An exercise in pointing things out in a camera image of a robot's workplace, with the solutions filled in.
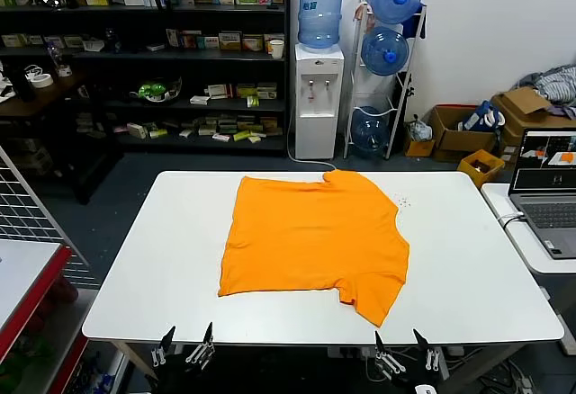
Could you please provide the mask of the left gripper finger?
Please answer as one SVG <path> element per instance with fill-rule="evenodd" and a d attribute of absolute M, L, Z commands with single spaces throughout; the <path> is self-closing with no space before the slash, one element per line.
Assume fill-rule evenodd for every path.
<path fill-rule="evenodd" d="M 185 358 L 184 362 L 190 365 L 207 365 L 215 352 L 212 340 L 212 323 L 210 323 L 205 331 L 203 341 Z"/>
<path fill-rule="evenodd" d="M 153 367 L 157 368 L 167 362 L 167 353 L 172 345 L 176 327 L 172 326 L 170 330 L 162 337 L 157 348 L 151 351 Z"/>

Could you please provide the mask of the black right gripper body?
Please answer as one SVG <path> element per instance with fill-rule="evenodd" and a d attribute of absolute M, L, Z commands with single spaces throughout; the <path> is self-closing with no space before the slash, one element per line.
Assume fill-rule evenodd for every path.
<path fill-rule="evenodd" d="M 400 375 L 385 375 L 385 377 L 403 393 L 437 394 L 439 372 L 426 372 L 421 367 L 408 368 Z"/>

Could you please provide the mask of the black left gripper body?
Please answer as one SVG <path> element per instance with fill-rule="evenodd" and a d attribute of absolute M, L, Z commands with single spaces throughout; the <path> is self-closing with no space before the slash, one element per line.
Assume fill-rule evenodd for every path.
<path fill-rule="evenodd" d="M 186 393 L 196 384 L 212 358 L 197 363 L 187 362 L 184 357 L 167 357 L 164 364 L 155 369 L 157 379 L 152 382 L 153 393 Z"/>

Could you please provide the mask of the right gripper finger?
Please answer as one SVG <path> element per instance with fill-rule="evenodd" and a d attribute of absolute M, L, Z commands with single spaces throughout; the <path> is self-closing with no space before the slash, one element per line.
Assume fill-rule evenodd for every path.
<path fill-rule="evenodd" d="M 376 354 L 375 365 L 383 375 L 400 375 L 404 372 L 404 366 L 398 362 L 384 347 L 378 332 L 374 333 Z"/>
<path fill-rule="evenodd" d="M 439 372 L 440 349 L 433 347 L 427 339 L 414 328 L 413 335 L 417 341 L 417 363 L 426 372 Z"/>

